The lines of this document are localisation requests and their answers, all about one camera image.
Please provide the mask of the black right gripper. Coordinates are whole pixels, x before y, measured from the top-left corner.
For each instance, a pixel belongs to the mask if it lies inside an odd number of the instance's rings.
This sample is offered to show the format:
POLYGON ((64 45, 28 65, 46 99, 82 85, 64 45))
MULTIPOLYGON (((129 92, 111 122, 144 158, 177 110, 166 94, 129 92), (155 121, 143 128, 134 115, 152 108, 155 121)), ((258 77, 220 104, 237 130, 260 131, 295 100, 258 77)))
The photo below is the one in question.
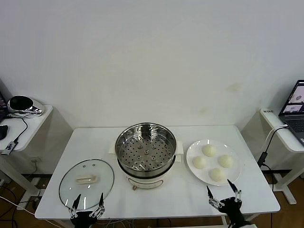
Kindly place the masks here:
POLYGON ((249 221, 246 221, 243 214, 240 212, 242 206, 241 193, 234 183, 227 179, 230 187, 232 188, 235 196, 223 199, 221 201, 213 197, 209 187, 207 186, 207 193, 209 198, 209 204, 218 209, 219 212, 227 214, 230 220, 229 228, 241 228, 247 225, 251 225, 249 221))

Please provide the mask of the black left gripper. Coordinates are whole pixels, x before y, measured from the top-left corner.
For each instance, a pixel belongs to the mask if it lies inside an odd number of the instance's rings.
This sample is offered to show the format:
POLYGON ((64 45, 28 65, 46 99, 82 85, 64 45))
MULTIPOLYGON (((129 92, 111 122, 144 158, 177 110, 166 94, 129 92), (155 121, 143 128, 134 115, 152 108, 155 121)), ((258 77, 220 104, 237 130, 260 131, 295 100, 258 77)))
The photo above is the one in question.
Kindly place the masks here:
POLYGON ((77 208, 80 202, 81 194, 74 200, 72 207, 68 209, 70 213, 70 221, 74 225, 74 228, 90 228, 97 222, 97 218, 100 218, 105 212, 104 206, 104 193, 101 193, 101 197, 98 203, 98 207, 94 211, 79 211, 77 208))

